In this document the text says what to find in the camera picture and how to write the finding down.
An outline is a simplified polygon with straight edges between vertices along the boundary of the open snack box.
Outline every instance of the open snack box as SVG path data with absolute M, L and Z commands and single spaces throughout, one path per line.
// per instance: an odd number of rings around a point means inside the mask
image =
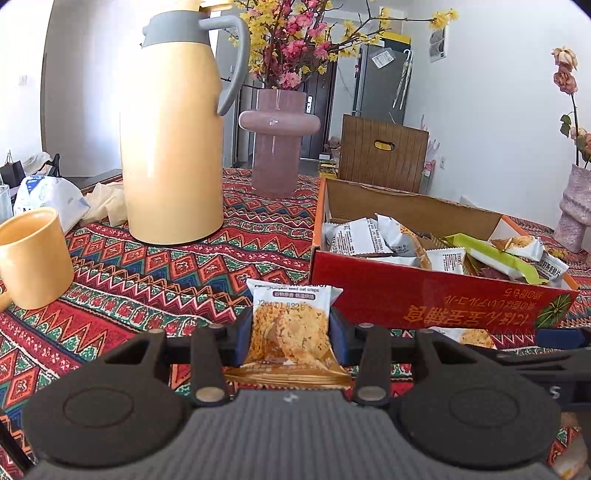
M 323 233 L 325 223 L 375 218 L 376 213 L 396 219 L 413 232 L 430 232 L 438 238 L 465 233 L 488 241 L 526 235 L 500 213 L 424 195 L 321 179 L 310 284 L 343 288 L 335 307 L 353 323 L 397 329 L 442 326 L 527 333 L 557 326 L 577 297 L 579 287 L 568 273 L 557 285 L 536 286 L 330 252 Z

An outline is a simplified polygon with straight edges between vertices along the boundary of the gray thermos handle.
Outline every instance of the gray thermos handle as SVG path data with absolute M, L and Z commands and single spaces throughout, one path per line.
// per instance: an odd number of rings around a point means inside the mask
M 236 61 L 236 69 L 234 70 L 234 77 L 232 83 L 225 95 L 220 98 L 220 104 L 217 108 L 217 114 L 220 116 L 226 115 L 230 107 L 236 100 L 238 92 L 242 88 L 242 84 L 248 74 L 248 60 L 251 56 L 251 34 L 248 31 L 248 25 L 239 17 L 228 15 L 227 17 L 205 18 L 199 21 L 199 26 L 204 30 L 217 30 L 218 28 L 236 28 L 238 30 L 238 59 Z

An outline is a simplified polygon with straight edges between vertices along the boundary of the black circular cover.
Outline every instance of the black circular cover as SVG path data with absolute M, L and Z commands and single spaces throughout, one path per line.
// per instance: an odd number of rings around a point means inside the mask
M 24 407 L 27 439 L 42 459 L 82 468 L 124 465 L 160 450 L 181 429 L 186 403 L 134 366 L 81 369 Z
M 426 454 L 478 470 L 544 460 L 560 428 L 560 407 L 517 376 L 476 365 L 442 368 L 401 399 L 399 420 Z

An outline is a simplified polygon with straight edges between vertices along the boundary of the mug rim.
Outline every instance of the mug rim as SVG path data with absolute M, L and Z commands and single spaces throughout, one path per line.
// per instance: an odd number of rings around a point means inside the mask
M 2 244 L 0 243 L 0 248 L 3 247 L 8 247 L 11 245 L 18 245 L 22 242 L 25 242 L 26 240 L 30 239 L 31 237 L 35 236 L 36 234 L 38 234 L 39 232 L 42 232 L 43 230 L 47 229 L 54 221 L 55 219 L 58 217 L 58 212 L 55 208 L 53 207 L 39 207 L 39 208 L 33 208 L 32 210 L 29 210 L 27 212 L 21 213 L 19 215 L 15 215 L 12 218 L 9 218 L 8 220 L 6 220 L 4 223 L 2 223 L 0 225 L 0 236 L 2 235 L 2 231 L 6 230 L 6 228 L 10 227 L 10 224 L 15 223 L 15 222 L 19 222 L 21 221 L 23 218 L 26 218 L 27 216 L 31 216 L 35 213 L 39 213 L 39 211 L 43 211 L 43 212 L 51 212 L 52 213 L 52 217 L 51 219 L 47 222 L 46 225 L 42 226 L 39 230 L 24 236 L 23 238 L 15 241 L 15 242 L 10 242 L 9 244 Z

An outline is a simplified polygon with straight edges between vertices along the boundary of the textured pink vase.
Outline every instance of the textured pink vase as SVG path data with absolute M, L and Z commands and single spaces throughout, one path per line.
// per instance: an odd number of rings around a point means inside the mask
M 554 240 L 579 253 L 585 230 L 591 226 L 591 170 L 573 165 L 560 209 L 562 217 L 554 231 Z
M 297 189 L 301 137 L 320 128 L 315 115 L 304 113 L 306 94 L 292 90 L 258 90 L 256 110 L 240 114 L 238 123 L 256 133 L 252 188 L 272 199 L 293 197 Z

